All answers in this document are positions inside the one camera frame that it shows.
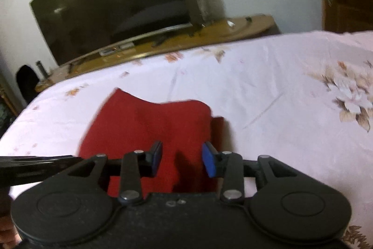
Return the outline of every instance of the television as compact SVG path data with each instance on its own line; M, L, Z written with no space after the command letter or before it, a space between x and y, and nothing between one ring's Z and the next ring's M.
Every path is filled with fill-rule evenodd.
M185 0L32 0L30 5L58 65L191 26Z

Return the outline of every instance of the wooden tv stand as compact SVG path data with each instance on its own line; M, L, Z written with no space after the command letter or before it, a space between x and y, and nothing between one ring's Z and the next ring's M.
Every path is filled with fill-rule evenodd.
M177 32L176 35L167 38L157 46L155 46L154 41L149 41L129 49L117 50L114 54L107 56L100 56L98 53L87 54L87 56L71 65L62 65L55 69L49 78L40 81L35 89L37 92L41 92L65 79L139 58L217 43L257 38L268 34L268 31L272 29L276 29L276 24L270 15L218 20L193 33L181 31L178 34Z

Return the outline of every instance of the folded red garment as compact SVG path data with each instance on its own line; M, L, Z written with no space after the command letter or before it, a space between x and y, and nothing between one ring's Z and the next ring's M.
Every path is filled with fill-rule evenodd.
M212 123L210 108L199 101L154 104L116 89L102 106L80 146L79 156L105 153L122 158L134 150L148 150L163 143L163 159L156 178L142 178L144 195L149 192L215 191L202 163L201 147L211 141L219 149L223 118ZM119 178L112 177L108 193L117 196Z

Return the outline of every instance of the human hand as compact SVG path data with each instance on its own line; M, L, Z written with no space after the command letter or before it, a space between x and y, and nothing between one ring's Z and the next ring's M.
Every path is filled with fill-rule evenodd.
M10 215L0 218L0 244L3 244L3 249L12 249L15 247L21 238L18 235L16 228L13 225Z

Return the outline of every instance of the white bed sheet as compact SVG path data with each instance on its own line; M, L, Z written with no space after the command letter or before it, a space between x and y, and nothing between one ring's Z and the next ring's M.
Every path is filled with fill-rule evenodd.
M41 93L2 137L0 154L77 154L116 87L149 102L200 100L227 120L226 141L245 159L269 154L341 191L353 211L344 239L365 248L373 245L373 131L367 132L366 115L358 124L344 112L342 119L351 121L341 122L343 103L333 100L349 98L345 105L352 112L361 106L372 114L371 50L373 32L312 32L197 48L81 75ZM359 88L347 96L351 81ZM255 192L252 182L245 186L247 195ZM14 187L12 195L27 187Z

